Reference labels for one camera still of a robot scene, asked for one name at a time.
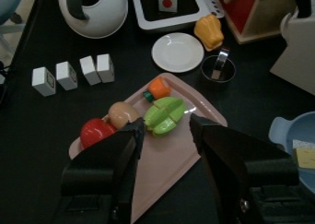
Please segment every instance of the toy vegetable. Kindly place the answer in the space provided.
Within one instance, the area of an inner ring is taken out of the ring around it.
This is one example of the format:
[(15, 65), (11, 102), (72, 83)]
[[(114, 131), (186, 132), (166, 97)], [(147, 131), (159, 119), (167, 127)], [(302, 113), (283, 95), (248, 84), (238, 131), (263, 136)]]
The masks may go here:
[(168, 86), (163, 77), (156, 77), (148, 86), (148, 91), (143, 92), (143, 96), (152, 102), (154, 100), (159, 100), (160, 98), (170, 96), (171, 87)]
[(178, 125), (186, 105), (182, 99), (163, 97), (154, 102), (144, 115), (144, 124), (154, 136), (164, 136)]
[(223, 42), (222, 23), (212, 14), (199, 19), (195, 25), (195, 34), (207, 51), (216, 49)]

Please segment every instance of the pink cutting board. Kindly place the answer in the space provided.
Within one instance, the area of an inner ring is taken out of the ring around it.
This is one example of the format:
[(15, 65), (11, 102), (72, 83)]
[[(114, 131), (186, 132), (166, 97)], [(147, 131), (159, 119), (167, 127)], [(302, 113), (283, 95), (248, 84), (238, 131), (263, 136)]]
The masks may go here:
[[(187, 111), (178, 123), (178, 127), (167, 136), (156, 138), (150, 133), (146, 133), (135, 179), (132, 223), (140, 218), (199, 160), (188, 124), (191, 113), (207, 117), (227, 126), (226, 118), (195, 89), (170, 73), (163, 73), (159, 77), (166, 79), (172, 88), (171, 96), (184, 100)], [(152, 105), (143, 97), (148, 84), (126, 100), (134, 105), (142, 116), (144, 116), (147, 109)], [(82, 142), (79, 137), (71, 144), (71, 158), (80, 151)]]

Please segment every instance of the black table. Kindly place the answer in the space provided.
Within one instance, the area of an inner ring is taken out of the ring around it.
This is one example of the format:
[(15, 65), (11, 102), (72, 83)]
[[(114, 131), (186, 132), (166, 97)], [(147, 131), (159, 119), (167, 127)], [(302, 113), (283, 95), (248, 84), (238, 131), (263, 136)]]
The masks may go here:
[[(224, 45), (236, 65), (236, 77), (224, 91), (204, 88), (199, 67), (175, 74), (208, 99), (228, 127), (268, 141), (275, 117), (292, 119), (314, 111), (315, 98), (270, 73), (286, 48), (282, 37), (239, 45), (224, 19)], [(192, 29), (182, 30), (194, 35)], [(134, 3), (122, 29), (91, 40), (68, 27), (58, 0), (38, 0), (12, 62), (8, 94), (0, 108), (0, 219), (2, 223), (50, 223), (59, 200), (59, 185), (68, 149), (84, 122), (103, 117), (114, 102), (126, 100), (164, 71), (151, 59), (151, 47), (164, 35), (148, 35), (136, 24)], [(114, 83), (90, 86), (79, 59), (110, 53)], [(216, 54), (206, 53), (204, 57)], [(32, 69), (70, 61), (79, 89), (42, 97), (32, 88)], [(138, 223), (218, 223), (212, 192), (200, 162), (138, 220)]]

